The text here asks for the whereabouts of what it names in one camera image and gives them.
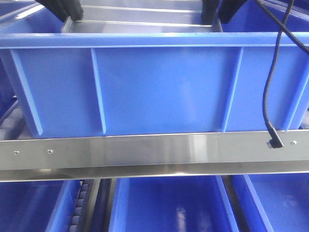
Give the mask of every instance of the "storage bin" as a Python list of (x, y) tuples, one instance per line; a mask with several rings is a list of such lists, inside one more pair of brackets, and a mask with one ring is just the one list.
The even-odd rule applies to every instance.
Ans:
[(0, 183), (0, 231), (67, 232), (80, 182)]
[(219, 176), (118, 179), (110, 232), (238, 232)]
[(251, 232), (307, 232), (309, 175), (239, 175), (233, 184)]
[[(283, 16), (280, 4), (265, 4)], [(288, 25), (309, 44), (308, 15), (294, 10)], [(46, 9), (0, 28), (38, 33), (0, 36), (35, 137), (266, 130), (262, 95), (278, 27), (253, 0), (224, 26), (229, 33), (45, 33), (60, 28)], [(278, 130), (298, 129), (308, 77), (309, 56), (283, 36), (268, 104)]]

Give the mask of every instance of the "blue plastic bin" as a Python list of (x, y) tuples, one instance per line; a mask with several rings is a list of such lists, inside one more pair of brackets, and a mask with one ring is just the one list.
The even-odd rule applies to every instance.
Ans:
[(67, 232), (80, 182), (0, 183), (1, 232)]
[[(283, 15), (281, 3), (267, 5)], [(308, 15), (294, 10), (288, 25), (309, 44)], [(0, 27), (31, 32), (0, 35), (0, 58), (35, 137), (266, 130), (278, 27), (253, 0), (224, 26), (230, 33), (46, 33), (60, 26), (43, 9)], [(269, 117), (279, 130), (298, 129), (309, 56), (286, 36), (281, 46)]]
[(309, 231), (309, 174), (239, 175), (233, 184), (251, 232)]
[(238, 232), (219, 176), (118, 179), (110, 232)]

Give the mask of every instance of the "metal frame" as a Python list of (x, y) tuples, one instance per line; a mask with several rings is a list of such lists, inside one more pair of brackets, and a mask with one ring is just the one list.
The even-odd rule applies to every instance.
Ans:
[(309, 172), (309, 130), (0, 141), (0, 181)]

